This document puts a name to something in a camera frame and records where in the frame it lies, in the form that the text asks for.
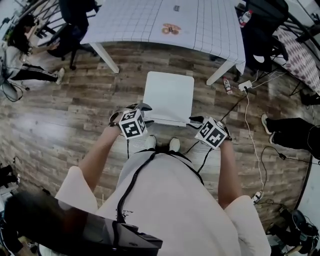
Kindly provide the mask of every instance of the white t-shirt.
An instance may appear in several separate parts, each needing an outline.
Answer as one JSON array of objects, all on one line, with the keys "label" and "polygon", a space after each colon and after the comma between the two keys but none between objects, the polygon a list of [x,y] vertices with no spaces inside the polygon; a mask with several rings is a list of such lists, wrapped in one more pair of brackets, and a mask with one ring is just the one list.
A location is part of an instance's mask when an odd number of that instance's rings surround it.
[{"label": "white t-shirt", "polygon": [[[71,167],[56,198],[104,218],[117,219],[117,205],[134,172],[153,152],[136,153],[126,162],[115,192],[98,209],[82,171]],[[270,256],[271,248],[248,196],[223,210],[187,160],[157,154],[138,175],[124,202],[126,223],[163,240],[159,256]]]}]

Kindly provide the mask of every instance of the hand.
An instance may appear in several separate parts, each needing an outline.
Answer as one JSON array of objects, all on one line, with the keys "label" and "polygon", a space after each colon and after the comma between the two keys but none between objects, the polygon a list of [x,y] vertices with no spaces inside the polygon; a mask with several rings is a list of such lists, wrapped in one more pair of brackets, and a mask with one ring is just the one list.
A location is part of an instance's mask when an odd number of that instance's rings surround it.
[{"label": "hand", "polygon": [[53,51],[53,50],[57,49],[59,45],[60,45],[60,42],[55,43],[55,44],[51,44],[51,45],[49,45],[48,50]]}]

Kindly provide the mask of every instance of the black strap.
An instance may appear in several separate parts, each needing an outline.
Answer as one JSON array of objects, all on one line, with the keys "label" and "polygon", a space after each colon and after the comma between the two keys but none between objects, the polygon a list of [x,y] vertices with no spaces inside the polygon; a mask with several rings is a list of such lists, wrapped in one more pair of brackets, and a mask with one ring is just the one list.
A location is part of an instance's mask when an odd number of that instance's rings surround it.
[{"label": "black strap", "polygon": [[[126,223],[125,221],[125,218],[122,214],[122,210],[123,210],[123,207],[124,207],[124,203],[125,203],[125,200],[127,198],[127,196],[130,194],[131,190],[134,188],[135,186],[135,183],[137,181],[137,178],[138,178],[138,175],[139,173],[141,172],[141,170],[147,165],[149,164],[157,154],[160,154],[160,152],[154,152],[152,153],[152,155],[150,155],[150,157],[148,158],[147,161],[145,161],[134,173],[133,177],[132,177],[132,180],[128,186],[128,188],[126,189],[126,191],[124,192],[123,196],[121,197],[118,205],[117,205],[117,208],[116,208],[116,213],[117,213],[117,216],[116,216],[116,220],[119,222],[119,223]],[[205,185],[204,184],[204,181],[202,180],[201,176],[199,173],[197,173],[193,168],[191,168],[189,165],[187,165],[185,162],[181,161],[179,158],[175,157],[174,155],[172,154],[169,154],[169,153],[164,153],[168,156],[172,156],[176,159],[178,159],[180,162],[184,163],[199,179],[200,179],[200,182],[202,183],[202,185]]]}]

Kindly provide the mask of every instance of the floor plank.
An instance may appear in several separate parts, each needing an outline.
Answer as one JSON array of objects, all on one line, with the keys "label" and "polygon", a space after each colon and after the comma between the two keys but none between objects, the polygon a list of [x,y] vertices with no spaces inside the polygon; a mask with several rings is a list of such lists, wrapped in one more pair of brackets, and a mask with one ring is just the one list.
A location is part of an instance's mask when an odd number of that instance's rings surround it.
[{"label": "floor plank", "polygon": [[[121,42],[105,44],[108,53],[118,64],[119,74],[114,74],[99,57],[80,52],[77,70],[69,70],[69,58],[61,61],[47,53],[32,57],[30,61],[51,71],[66,68],[61,85],[42,81],[25,81],[30,87],[24,97],[11,103],[1,97],[0,102],[0,161],[12,163],[13,157],[22,160],[16,165],[22,175],[21,186],[30,190],[46,188],[53,195],[59,190],[72,165],[86,152],[109,123],[109,116],[118,108],[137,103],[143,99],[149,71],[167,72],[194,77],[193,115],[211,116],[220,120],[233,105],[244,96],[233,82],[234,70],[226,74],[233,94],[227,95],[219,79],[214,87],[206,86],[207,78],[223,63],[209,60],[205,53],[175,46]],[[241,82],[253,81],[255,77],[245,70]],[[269,79],[254,83],[257,86]],[[299,95],[289,97],[297,81],[289,75],[274,79],[250,93],[247,121],[254,138],[257,154],[269,146],[269,137],[261,125],[260,117],[267,113],[271,118],[301,117],[315,124],[319,121],[319,108],[306,109]],[[234,143],[241,184],[245,194],[252,196],[261,189],[258,160],[245,123],[247,100],[244,99],[225,119]],[[149,134],[156,135],[159,145],[169,143],[172,137],[181,141],[181,152],[185,152],[196,141],[195,131],[189,128],[153,125]],[[145,137],[132,139],[129,154],[144,149]],[[293,150],[276,146],[287,156],[309,160],[304,150]],[[197,144],[187,156],[198,169],[208,147]],[[127,160],[127,145],[119,137],[111,149],[101,182],[95,191],[98,203],[106,200],[114,191],[120,171]],[[272,149],[266,149],[263,161],[267,168],[265,199],[294,207],[301,193],[308,164],[281,160]],[[262,180],[266,178],[262,164]],[[201,171],[208,191],[217,198],[220,172],[220,152],[212,151]],[[279,218],[277,205],[256,206],[264,227]]]}]

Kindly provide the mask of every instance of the black device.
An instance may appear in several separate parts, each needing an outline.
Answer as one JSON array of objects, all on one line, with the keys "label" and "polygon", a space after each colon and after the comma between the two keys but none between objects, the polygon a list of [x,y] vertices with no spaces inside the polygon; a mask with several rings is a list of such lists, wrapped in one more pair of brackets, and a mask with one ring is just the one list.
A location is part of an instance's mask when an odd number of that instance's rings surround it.
[{"label": "black device", "polygon": [[19,234],[70,256],[156,256],[163,243],[136,226],[72,207],[43,191],[10,197],[4,220]]}]

